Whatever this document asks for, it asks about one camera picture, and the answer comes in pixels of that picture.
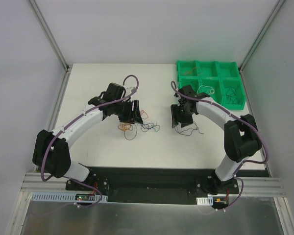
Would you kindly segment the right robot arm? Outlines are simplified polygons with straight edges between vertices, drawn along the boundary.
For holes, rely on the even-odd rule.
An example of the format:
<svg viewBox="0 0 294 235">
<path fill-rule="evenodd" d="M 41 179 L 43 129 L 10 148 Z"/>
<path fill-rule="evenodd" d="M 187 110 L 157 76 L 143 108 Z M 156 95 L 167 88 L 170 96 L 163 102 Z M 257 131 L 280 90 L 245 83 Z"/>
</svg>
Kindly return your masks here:
<svg viewBox="0 0 294 235">
<path fill-rule="evenodd" d="M 171 105 L 172 128 L 189 126 L 193 123 L 193 115 L 202 115 L 224 132 L 225 156 L 201 186 L 206 193 L 222 193 L 249 157 L 264 147 L 255 119 L 250 114 L 240 117 L 234 115 L 207 93 L 196 93 L 190 85 L 177 89 L 175 82 L 171 82 L 171 87 L 178 99 L 177 104 Z"/>
</svg>

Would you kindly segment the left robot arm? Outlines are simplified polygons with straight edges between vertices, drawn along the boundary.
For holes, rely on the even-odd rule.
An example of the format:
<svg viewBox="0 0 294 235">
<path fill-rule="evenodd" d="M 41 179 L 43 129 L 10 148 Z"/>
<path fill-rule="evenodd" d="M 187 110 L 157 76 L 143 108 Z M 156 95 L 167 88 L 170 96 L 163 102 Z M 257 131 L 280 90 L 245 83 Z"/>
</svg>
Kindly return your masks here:
<svg viewBox="0 0 294 235">
<path fill-rule="evenodd" d="M 83 111 L 68 123 L 38 133 L 33 163 L 42 173 L 77 180 L 82 190 L 90 190 L 94 184 L 93 174 L 87 167 L 71 160 L 70 148 L 89 129 L 111 115 L 116 115 L 122 123 L 143 123 L 139 101 L 131 99 L 124 86 L 110 83 L 107 90 L 91 98 Z"/>
</svg>

